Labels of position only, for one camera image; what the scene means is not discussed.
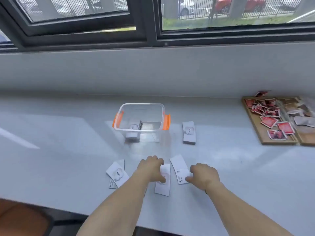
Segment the person's left hand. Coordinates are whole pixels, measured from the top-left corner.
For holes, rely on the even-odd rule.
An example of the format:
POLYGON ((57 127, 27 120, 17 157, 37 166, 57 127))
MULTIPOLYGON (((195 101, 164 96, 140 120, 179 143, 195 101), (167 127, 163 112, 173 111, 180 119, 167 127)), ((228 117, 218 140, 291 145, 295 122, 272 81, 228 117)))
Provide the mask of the person's left hand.
POLYGON ((156 155, 149 155, 142 159, 137 167, 136 173, 142 176, 147 182, 157 182, 160 175, 160 167, 164 165, 164 160, 156 155))

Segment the person's right hand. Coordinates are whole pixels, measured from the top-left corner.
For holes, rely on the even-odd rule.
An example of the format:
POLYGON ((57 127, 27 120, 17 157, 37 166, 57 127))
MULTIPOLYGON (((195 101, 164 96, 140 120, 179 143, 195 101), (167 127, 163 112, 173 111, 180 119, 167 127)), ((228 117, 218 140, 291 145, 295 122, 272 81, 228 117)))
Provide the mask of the person's right hand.
POLYGON ((214 167, 207 164, 197 163, 191 165, 190 172, 197 180, 196 183, 191 183, 198 189, 207 193, 212 185, 220 183, 218 171, 214 167))

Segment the white packet with red print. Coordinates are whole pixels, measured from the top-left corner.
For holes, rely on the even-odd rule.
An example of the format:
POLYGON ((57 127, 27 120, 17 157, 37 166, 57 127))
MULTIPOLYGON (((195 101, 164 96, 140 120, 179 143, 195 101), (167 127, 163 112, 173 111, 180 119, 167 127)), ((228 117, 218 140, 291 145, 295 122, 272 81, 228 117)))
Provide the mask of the white packet with red print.
POLYGON ((166 179, 166 182, 164 182, 164 183, 156 182, 154 192, 156 194, 169 196, 169 194, 170 194, 170 182, 171 182, 170 164, 161 165, 160 173, 166 179))

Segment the person's right forearm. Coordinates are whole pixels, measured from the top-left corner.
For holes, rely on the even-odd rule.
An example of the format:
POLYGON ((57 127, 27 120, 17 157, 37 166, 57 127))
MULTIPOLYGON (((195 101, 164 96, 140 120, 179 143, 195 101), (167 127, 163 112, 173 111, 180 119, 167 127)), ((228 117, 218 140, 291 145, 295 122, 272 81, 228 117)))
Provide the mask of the person's right forearm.
POLYGON ((221 182, 205 188, 229 236, 294 236, 271 218, 240 199, 221 182))

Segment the person's left forearm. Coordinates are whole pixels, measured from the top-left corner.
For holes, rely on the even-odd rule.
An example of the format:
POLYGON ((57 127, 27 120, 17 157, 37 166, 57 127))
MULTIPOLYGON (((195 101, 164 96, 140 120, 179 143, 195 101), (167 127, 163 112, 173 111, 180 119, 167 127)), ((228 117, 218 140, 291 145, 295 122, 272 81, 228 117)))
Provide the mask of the person's left forearm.
POLYGON ((85 220, 76 236, 132 236, 150 177, 148 171, 136 170, 85 220))

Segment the white packet with grey print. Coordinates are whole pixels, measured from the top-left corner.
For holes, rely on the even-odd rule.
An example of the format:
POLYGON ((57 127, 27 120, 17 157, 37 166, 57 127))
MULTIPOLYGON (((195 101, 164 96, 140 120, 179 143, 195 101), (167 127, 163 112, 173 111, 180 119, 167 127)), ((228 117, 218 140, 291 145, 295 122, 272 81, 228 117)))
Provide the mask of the white packet with grey print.
POLYGON ((118 188, 129 179, 129 176, 125 170, 123 170, 122 167, 116 162, 113 162, 112 165, 106 170, 106 174, 109 176, 109 178, 112 178, 118 188))

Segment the stack of white packets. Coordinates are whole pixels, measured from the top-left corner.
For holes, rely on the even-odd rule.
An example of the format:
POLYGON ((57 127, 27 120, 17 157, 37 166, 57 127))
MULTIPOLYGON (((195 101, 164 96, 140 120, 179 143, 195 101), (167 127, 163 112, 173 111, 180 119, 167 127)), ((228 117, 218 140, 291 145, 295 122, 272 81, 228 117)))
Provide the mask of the stack of white packets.
POLYGON ((183 143, 195 145, 196 144, 196 128, 193 121, 182 123, 183 126, 183 143))

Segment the white packet with black marks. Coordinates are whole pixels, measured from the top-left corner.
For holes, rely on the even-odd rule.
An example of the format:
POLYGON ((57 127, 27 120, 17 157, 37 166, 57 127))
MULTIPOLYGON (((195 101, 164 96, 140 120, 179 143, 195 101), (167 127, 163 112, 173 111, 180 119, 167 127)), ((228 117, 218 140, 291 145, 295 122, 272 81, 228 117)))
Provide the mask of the white packet with black marks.
MULTIPOLYGON (((117 160, 114 162, 119 164, 122 167, 122 169, 125 170, 125 160, 124 159, 120 159, 120 160, 117 160)), ((111 189, 117 189, 118 188, 116 183, 112 180, 112 178, 110 178, 110 180, 109 180, 109 188, 111 188, 111 189)))

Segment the white packets in clear container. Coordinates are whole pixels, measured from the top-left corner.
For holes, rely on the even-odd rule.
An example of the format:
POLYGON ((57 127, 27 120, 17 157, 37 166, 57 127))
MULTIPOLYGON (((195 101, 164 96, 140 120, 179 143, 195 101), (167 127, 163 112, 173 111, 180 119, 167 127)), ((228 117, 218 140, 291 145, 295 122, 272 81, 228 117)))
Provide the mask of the white packets in clear container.
POLYGON ((132 123, 129 126, 129 130, 125 134, 126 142, 139 142, 140 141, 140 132, 136 131, 140 129, 140 123, 132 123))

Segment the pile of grey packets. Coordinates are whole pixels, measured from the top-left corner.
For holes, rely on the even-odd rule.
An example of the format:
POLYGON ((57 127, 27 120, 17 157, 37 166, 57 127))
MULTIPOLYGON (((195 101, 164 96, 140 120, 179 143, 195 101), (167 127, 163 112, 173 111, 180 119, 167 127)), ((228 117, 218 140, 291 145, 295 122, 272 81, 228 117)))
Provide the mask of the pile of grey packets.
POLYGON ((284 119, 295 126, 315 128, 315 111, 301 97, 277 97, 284 119))

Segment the brown chair seat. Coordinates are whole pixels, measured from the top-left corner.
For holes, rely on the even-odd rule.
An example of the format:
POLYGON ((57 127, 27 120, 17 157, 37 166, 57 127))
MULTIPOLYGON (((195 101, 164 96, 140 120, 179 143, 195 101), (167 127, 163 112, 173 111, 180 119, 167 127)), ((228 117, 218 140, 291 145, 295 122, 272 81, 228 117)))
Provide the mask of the brown chair seat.
POLYGON ((0 236, 48 236, 52 227, 41 210, 0 198, 0 236))

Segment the white car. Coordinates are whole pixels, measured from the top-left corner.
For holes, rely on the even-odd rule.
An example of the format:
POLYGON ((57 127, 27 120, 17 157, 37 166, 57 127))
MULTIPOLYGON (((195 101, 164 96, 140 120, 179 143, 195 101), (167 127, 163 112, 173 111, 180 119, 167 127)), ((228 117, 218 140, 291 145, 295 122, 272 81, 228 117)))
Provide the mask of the white car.
POLYGON ((179 0, 179 16, 193 15, 195 2, 193 0, 179 0))

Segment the metal fence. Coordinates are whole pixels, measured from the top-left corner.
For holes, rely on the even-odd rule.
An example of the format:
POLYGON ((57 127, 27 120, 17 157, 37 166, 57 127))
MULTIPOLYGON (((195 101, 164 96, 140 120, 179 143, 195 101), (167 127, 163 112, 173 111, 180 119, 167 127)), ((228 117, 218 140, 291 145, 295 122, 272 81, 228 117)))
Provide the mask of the metal fence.
MULTIPOLYGON (((247 0, 242 18, 260 17, 293 17, 292 22, 315 22, 315 6, 302 15, 297 15, 296 11, 302 0, 247 0)), ((207 19, 210 17, 213 8, 212 0, 179 0, 178 12, 179 20, 207 19)))

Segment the red car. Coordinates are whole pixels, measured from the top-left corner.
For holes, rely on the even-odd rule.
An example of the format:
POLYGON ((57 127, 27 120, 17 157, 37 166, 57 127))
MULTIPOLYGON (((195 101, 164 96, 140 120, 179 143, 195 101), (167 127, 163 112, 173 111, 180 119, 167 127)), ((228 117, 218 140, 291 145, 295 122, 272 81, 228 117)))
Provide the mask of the red car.
POLYGON ((216 0, 214 10, 216 14, 227 15, 231 8, 240 10, 244 13, 262 12, 266 7, 266 0, 216 0))

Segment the black chair frame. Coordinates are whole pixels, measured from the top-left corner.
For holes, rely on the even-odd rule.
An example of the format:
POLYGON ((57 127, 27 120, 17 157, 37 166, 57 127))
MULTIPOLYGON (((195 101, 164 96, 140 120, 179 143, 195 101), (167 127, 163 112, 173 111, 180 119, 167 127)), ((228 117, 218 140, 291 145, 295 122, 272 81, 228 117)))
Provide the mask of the black chair frame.
POLYGON ((78 217, 55 219, 51 214, 43 211, 42 214, 48 219, 48 228, 43 236, 76 236, 79 228, 88 218, 87 215, 77 214, 78 217))

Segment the dark fixed window frame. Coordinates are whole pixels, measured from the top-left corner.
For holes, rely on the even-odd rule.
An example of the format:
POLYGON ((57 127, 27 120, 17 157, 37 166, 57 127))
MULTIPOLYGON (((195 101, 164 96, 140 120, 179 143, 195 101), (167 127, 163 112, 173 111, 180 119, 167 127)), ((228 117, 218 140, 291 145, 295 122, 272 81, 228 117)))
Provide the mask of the dark fixed window frame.
POLYGON ((296 9, 299 17, 282 24, 254 24, 226 27, 204 27, 185 30, 162 29, 160 0, 141 0, 150 47, 184 47, 206 45, 258 44, 315 41, 315 20, 298 23, 315 14, 315 0, 301 0, 296 9))

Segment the dark sliding window frame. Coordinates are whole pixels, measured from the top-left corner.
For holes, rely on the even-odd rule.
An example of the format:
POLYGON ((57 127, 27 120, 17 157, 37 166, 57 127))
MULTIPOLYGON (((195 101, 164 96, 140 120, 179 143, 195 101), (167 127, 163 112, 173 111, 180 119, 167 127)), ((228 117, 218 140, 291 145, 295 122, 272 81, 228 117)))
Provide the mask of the dark sliding window frame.
POLYGON ((127 11, 114 10, 114 0, 92 1, 84 15, 65 17, 52 0, 34 0, 42 16, 31 19, 22 0, 0 0, 0 29, 19 52, 122 49, 143 47, 147 41, 143 0, 126 0, 127 11))

